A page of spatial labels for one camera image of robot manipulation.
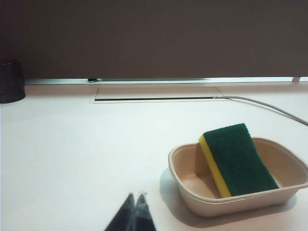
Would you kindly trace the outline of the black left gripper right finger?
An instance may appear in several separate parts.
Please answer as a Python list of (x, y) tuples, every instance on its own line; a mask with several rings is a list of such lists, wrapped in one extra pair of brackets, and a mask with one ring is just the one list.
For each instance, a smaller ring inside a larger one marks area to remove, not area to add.
[(136, 231), (155, 231), (155, 225), (145, 199), (141, 194), (137, 200), (135, 208), (135, 230)]

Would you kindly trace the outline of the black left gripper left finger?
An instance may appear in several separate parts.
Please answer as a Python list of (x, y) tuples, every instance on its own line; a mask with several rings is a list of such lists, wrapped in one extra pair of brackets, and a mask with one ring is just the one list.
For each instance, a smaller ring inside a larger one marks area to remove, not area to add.
[(130, 231), (135, 210), (135, 200), (132, 193), (125, 199), (105, 231)]

